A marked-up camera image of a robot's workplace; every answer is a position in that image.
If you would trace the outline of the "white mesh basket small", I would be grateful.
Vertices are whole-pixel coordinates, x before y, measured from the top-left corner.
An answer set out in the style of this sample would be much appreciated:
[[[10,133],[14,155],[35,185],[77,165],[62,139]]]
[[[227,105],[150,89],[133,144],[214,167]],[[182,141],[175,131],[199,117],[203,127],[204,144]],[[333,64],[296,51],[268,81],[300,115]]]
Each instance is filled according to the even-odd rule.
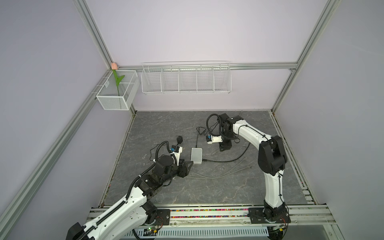
[[[112,70],[96,97],[104,110],[129,111],[139,86],[136,71]]]

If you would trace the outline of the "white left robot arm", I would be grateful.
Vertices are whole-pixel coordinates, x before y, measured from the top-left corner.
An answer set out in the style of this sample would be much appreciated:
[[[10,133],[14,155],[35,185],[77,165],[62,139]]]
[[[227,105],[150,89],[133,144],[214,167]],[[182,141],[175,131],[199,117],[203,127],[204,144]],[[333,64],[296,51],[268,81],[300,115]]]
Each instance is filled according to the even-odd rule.
[[[119,240],[128,232],[156,221],[157,207],[150,201],[175,177],[186,177],[192,161],[180,158],[183,148],[168,141],[156,148],[154,163],[130,184],[127,194],[95,219],[69,228],[68,240]]]

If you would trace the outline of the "black power adapter small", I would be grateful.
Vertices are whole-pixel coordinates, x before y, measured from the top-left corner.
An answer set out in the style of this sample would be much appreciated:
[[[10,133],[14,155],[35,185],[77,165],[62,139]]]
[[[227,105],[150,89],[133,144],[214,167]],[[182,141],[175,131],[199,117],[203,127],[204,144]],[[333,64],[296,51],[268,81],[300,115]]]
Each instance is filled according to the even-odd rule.
[[[218,124],[219,123],[216,122],[215,124],[213,124],[210,127],[199,126],[196,128],[196,130],[197,130],[197,140],[196,140],[196,145],[195,145],[196,148],[198,147],[198,142],[199,142],[200,136],[207,136],[207,135],[217,136],[217,134],[214,134],[213,131],[217,128]]]

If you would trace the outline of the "white network switch box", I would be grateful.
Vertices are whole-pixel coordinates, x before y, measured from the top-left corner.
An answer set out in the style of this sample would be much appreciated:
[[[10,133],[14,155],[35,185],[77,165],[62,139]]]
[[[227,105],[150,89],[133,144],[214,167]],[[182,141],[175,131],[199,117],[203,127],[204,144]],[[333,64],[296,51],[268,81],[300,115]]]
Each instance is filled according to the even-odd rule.
[[[200,165],[203,162],[203,149],[192,148],[191,149],[191,161],[194,165]]]

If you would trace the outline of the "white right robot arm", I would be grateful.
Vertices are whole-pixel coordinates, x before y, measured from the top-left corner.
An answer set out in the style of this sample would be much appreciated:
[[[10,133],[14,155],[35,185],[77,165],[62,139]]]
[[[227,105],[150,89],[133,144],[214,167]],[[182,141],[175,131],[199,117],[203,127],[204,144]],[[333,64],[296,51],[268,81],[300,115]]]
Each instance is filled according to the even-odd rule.
[[[281,137],[263,133],[240,116],[211,114],[206,120],[208,144],[219,144],[221,152],[230,150],[232,142],[240,137],[258,150],[258,165],[265,176],[266,195],[264,210],[249,215],[263,218],[268,223],[290,223],[289,209],[283,197],[283,175],[288,162]]]

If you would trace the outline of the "black power adapter large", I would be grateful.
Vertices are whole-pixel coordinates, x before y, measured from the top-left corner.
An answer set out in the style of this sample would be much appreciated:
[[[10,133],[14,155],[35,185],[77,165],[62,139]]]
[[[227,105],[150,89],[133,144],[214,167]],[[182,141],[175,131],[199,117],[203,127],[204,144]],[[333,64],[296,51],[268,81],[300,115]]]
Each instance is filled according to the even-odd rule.
[[[177,147],[180,146],[180,144],[181,144],[182,142],[183,142],[183,137],[182,137],[182,136],[178,136],[178,137],[177,137],[177,144],[176,144],[175,146],[172,146],[172,147],[170,148],[170,151],[171,151],[171,152],[174,152],[174,151],[177,149]],[[150,149],[150,161],[155,161],[155,160],[156,160],[156,158],[154,158],[154,159],[152,160],[152,151],[153,151],[153,150],[157,150],[157,149],[160,148],[162,145],[163,145],[163,143],[156,144],[152,149]]]

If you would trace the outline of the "artificial pink tulip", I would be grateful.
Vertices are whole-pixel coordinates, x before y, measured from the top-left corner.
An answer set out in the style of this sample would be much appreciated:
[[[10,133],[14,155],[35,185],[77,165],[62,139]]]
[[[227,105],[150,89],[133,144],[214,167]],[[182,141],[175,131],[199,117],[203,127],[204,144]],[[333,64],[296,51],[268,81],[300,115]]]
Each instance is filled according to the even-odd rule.
[[[111,63],[111,69],[113,71],[113,75],[115,78],[118,96],[120,96],[119,85],[120,85],[121,81],[125,78],[125,75],[121,75],[121,76],[118,75],[117,70],[119,69],[119,67],[116,63]]]

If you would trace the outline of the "front aluminium rail base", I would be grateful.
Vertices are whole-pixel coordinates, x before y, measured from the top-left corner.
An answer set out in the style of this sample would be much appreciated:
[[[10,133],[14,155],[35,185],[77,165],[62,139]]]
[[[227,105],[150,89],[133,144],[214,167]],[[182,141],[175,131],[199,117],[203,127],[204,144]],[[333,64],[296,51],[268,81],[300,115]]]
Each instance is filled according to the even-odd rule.
[[[173,206],[157,209],[156,221],[144,226],[159,225],[173,228],[245,228],[247,226],[272,227],[278,229],[290,228],[296,225],[334,225],[336,220],[325,205],[295,205],[287,206],[290,223],[283,221],[268,223],[258,216],[250,216],[249,212],[261,213],[264,209],[251,205],[235,206]]]

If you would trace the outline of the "aluminium frame rail right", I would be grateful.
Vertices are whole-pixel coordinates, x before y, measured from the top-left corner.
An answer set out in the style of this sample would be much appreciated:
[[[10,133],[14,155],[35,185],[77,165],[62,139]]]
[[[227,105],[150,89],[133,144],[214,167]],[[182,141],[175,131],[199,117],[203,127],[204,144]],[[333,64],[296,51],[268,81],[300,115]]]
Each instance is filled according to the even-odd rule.
[[[298,162],[298,160],[294,154],[292,147],[289,145],[287,138],[286,138],[285,134],[283,133],[283,130],[281,128],[281,125],[279,123],[278,118],[276,117],[276,115],[272,111],[269,111],[269,115],[270,115],[270,118],[274,124],[274,127],[275,127],[278,135],[283,140],[285,150],[287,153],[287,157],[288,157],[288,161],[293,168],[293,171],[294,171],[295,176],[298,180],[298,183],[299,183],[299,185],[302,189],[302,192],[306,198],[307,204],[318,205],[319,204],[318,200],[317,200],[316,196],[312,193],[311,186],[308,183],[308,180],[307,180],[307,178],[303,172],[303,169],[301,168],[301,166],[300,166],[300,164],[299,164],[299,162]]]

